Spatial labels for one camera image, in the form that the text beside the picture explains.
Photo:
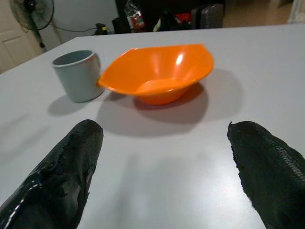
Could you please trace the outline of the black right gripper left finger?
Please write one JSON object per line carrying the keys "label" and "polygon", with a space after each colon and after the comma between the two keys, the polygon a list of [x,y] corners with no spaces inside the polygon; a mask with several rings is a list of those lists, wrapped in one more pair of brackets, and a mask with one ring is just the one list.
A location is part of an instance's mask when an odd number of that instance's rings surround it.
{"label": "black right gripper left finger", "polygon": [[75,229],[89,196],[103,128],[86,119],[37,164],[0,207],[2,229]]}

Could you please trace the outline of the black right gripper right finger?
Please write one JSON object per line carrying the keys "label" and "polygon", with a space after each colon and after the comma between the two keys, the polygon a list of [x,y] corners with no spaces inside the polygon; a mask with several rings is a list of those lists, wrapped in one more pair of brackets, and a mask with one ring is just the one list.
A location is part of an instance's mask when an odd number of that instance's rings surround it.
{"label": "black right gripper right finger", "polygon": [[227,138],[244,193],[267,229],[305,227],[305,159],[252,121],[229,123]]}

